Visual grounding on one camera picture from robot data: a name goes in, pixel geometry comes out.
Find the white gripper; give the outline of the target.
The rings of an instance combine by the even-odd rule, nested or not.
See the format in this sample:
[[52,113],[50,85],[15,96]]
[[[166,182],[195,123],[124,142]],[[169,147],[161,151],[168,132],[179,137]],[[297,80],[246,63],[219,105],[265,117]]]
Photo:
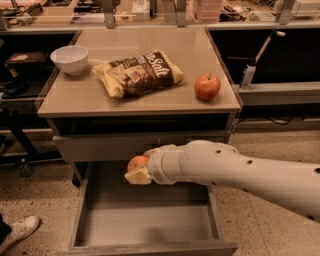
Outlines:
[[152,180],[161,185],[175,184],[182,174],[179,163],[181,152],[182,147],[173,144],[148,150],[144,153],[148,157],[147,168],[130,171],[125,178],[134,185],[148,185]]

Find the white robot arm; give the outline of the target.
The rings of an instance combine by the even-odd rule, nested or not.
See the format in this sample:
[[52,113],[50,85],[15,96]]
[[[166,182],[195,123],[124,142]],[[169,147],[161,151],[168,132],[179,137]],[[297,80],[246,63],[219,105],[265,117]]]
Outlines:
[[135,185],[231,187],[320,222],[318,165],[249,157],[224,143],[196,140],[151,149],[130,160],[125,178]]

